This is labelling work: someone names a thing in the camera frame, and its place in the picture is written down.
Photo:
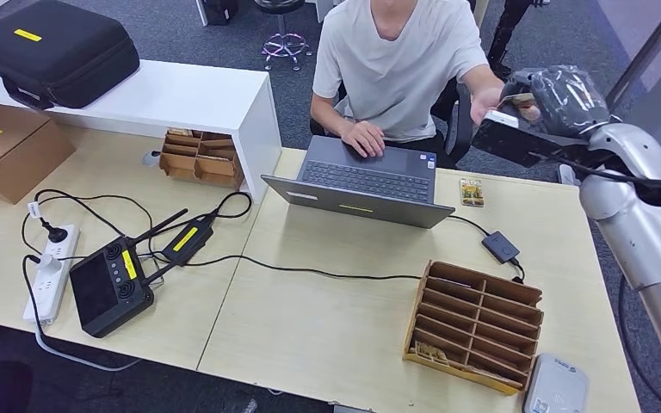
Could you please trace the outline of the person's left hand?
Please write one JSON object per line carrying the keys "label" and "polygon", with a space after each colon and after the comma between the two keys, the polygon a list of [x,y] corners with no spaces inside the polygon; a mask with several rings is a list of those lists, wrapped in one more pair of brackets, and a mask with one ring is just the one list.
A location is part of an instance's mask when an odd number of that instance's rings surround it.
{"label": "person's left hand", "polygon": [[473,123],[480,126],[486,113],[495,110],[500,103],[502,86],[491,86],[471,93],[470,115]]}

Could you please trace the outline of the person's right hand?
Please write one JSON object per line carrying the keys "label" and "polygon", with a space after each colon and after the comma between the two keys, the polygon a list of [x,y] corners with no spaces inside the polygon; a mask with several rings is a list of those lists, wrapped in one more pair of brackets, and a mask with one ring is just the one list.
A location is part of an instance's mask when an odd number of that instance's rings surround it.
{"label": "person's right hand", "polygon": [[348,122],[340,130],[341,140],[362,157],[381,157],[385,149],[381,128],[367,121]]}

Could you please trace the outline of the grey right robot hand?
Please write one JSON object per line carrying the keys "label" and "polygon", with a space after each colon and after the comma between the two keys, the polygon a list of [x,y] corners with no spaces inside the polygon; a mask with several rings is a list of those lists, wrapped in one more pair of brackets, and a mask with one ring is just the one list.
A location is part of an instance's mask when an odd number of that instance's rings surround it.
{"label": "grey right robot hand", "polygon": [[502,102],[530,102],[553,135],[577,137],[609,123],[611,113],[588,72],[575,65],[527,68],[512,73]]}

